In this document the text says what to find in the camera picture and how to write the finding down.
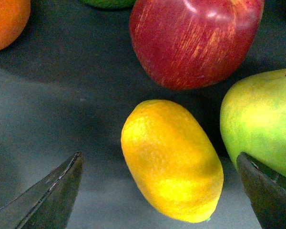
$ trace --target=gray surface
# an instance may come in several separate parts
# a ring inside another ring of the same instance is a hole
[[[225,183],[208,223],[169,219],[142,197],[123,159],[120,134],[146,99],[186,107],[226,155],[219,109],[241,78],[286,68],[286,0],[267,0],[255,42],[228,80],[186,92],[161,88],[132,50],[130,10],[101,11],[77,0],[33,0],[24,33],[0,52],[0,207],[77,150],[82,184],[69,229],[258,229],[239,179],[221,157]]]

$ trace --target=orange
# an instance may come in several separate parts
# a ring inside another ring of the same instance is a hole
[[[19,37],[30,12],[30,0],[0,0],[0,50]]]
[[[121,145],[139,190],[154,208],[192,223],[210,218],[222,192],[223,168],[184,107],[167,100],[140,103],[123,126]]]

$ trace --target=green fruit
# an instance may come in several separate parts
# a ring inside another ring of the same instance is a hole
[[[81,0],[93,7],[102,9],[122,9],[132,7],[135,0]]]
[[[286,176],[286,69],[234,84],[222,102],[220,131],[235,167],[244,151]]]

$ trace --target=gray table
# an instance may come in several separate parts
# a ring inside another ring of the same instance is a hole
[[[266,0],[257,37],[228,80],[185,92],[156,85],[132,50],[130,10],[78,0],[33,0],[23,34],[0,52],[0,207],[75,151],[85,157],[69,229],[258,229],[219,132],[226,91],[255,73],[286,68],[286,0]],[[189,224],[153,209],[125,164],[120,135],[134,107],[169,99],[196,117],[214,144],[225,183],[209,222]]]

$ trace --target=apple skin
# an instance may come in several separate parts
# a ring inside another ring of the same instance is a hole
[[[235,83],[222,102],[220,132],[236,168],[244,151],[286,176],[286,69]]]
[[[129,23],[132,45],[159,85],[205,87],[244,61],[263,9],[264,0],[137,0]]]

